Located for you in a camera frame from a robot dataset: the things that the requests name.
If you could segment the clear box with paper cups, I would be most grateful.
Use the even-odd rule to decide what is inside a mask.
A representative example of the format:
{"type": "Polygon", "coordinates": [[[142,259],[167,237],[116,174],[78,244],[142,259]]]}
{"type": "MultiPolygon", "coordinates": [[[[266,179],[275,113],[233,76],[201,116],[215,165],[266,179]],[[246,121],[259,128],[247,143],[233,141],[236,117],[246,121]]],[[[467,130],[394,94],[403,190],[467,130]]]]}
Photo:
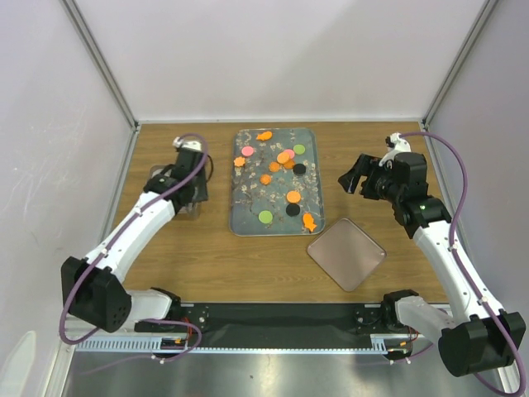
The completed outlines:
{"type": "MultiPolygon", "coordinates": [[[[173,172],[174,164],[169,165],[155,165],[150,169],[150,174],[147,182],[144,185],[143,191],[145,193],[155,192],[162,194],[170,190],[181,182],[183,176],[179,178],[173,172]]],[[[181,196],[181,188],[175,193],[171,194],[166,200],[176,202],[178,204],[178,217],[187,216],[188,218],[197,218],[200,214],[201,203],[184,203],[181,196]]]]}

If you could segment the small orange flower cookie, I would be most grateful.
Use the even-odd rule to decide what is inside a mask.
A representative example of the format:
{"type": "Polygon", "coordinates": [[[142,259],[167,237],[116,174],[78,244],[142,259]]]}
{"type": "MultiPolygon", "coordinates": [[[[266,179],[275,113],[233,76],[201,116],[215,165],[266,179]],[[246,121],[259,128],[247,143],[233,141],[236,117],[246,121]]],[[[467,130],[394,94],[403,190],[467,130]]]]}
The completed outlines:
{"type": "Polygon", "coordinates": [[[272,177],[270,175],[261,175],[260,176],[260,182],[262,185],[269,185],[272,181],[272,177]]]}

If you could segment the brown translucent box lid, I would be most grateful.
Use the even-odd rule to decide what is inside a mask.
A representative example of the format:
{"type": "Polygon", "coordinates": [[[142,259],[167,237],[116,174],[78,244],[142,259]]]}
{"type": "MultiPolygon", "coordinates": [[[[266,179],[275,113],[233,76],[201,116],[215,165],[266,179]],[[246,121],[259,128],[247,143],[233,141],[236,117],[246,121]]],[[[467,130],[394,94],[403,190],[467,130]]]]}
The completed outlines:
{"type": "Polygon", "coordinates": [[[307,247],[308,255],[345,292],[358,288],[387,252],[360,226],[341,218],[307,247]]]}

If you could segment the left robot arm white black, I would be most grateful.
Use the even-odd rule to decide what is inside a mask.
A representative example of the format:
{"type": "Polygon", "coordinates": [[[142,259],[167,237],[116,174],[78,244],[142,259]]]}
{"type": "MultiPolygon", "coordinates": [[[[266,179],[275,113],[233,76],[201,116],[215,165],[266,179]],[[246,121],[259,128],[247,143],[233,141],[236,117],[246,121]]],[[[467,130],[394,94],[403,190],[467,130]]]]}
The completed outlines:
{"type": "Polygon", "coordinates": [[[166,223],[207,200],[207,160],[203,144],[183,143],[176,161],[146,182],[118,226],[84,257],[71,256],[63,263],[61,337],[66,335],[69,315],[105,332],[115,332],[128,323],[134,323],[138,332],[157,326],[173,331],[181,324],[179,296],[159,288],[126,290],[123,282],[136,258],[166,223]]]}

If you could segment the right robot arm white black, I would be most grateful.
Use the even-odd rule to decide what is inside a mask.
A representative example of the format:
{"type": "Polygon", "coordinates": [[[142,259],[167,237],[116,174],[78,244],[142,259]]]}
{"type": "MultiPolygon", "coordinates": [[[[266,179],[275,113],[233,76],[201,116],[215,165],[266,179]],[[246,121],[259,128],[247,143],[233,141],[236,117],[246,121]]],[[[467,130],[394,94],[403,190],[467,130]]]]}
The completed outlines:
{"type": "Polygon", "coordinates": [[[425,156],[401,152],[383,160],[362,154],[338,182],[348,194],[391,203],[395,219],[429,260],[449,299],[451,312],[446,314],[410,289],[386,294],[382,326],[390,332],[406,326],[418,331],[436,345],[456,377],[510,366],[525,321],[489,294],[469,257],[457,249],[446,206],[428,192],[425,156]]]}

